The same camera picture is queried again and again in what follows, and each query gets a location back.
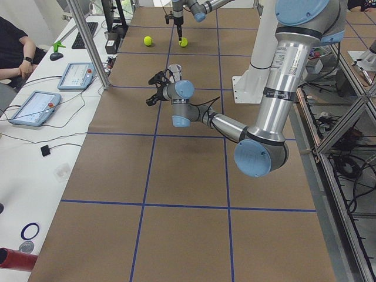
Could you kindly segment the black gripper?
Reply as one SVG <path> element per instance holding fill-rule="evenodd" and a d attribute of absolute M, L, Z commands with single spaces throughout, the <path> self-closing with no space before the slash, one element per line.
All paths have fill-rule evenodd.
<path fill-rule="evenodd" d="M 164 89 L 163 86 L 158 87 L 156 94 L 154 94 L 150 98 L 146 99 L 146 104 L 148 106 L 154 106 L 155 104 L 157 104 L 158 101 L 160 101 L 160 100 L 164 101 L 165 97 L 163 95 L 163 89 Z"/>
<path fill-rule="evenodd" d="M 183 17 L 174 17 L 174 24 L 176 25 L 177 34 L 178 34 L 178 41 L 179 43 L 182 42 L 183 39 L 183 32 L 182 32 L 182 25 L 183 25 Z"/>

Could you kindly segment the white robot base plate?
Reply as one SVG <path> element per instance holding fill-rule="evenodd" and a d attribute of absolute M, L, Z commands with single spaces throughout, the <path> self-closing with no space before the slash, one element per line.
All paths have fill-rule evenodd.
<path fill-rule="evenodd" d="M 259 92 L 258 80 L 252 82 L 245 76 L 232 77 L 233 96 L 236 104 L 260 104 L 262 92 Z"/>

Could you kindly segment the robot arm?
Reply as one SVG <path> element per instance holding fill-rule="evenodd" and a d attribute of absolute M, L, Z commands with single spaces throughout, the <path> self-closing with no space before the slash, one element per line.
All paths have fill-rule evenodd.
<path fill-rule="evenodd" d="M 172 11 L 170 14 L 164 16 L 165 21 L 169 24 L 172 20 L 177 28 L 177 34 L 179 42 L 183 40 L 182 25 L 184 24 L 183 9 L 187 6 L 189 11 L 193 14 L 193 17 L 197 22 L 202 22 L 206 15 L 213 10 L 219 9 L 220 7 L 226 5 L 232 0 L 211 0 L 204 1 L 202 4 L 198 3 L 196 0 L 172 0 Z"/>
<path fill-rule="evenodd" d="M 194 105 L 194 86 L 182 79 L 180 67 L 169 67 L 149 80 L 157 88 L 146 103 L 169 101 L 172 123 L 188 127 L 202 122 L 236 143 L 234 160 L 250 177 L 262 177 L 282 167 L 288 159 L 283 129 L 312 48 L 339 43 L 344 36 L 346 1 L 265 1 L 259 34 L 266 49 L 256 46 L 244 74 L 250 93 L 261 97 L 254 126 L 246 126 L 213 110 L 208 103 Z"/>

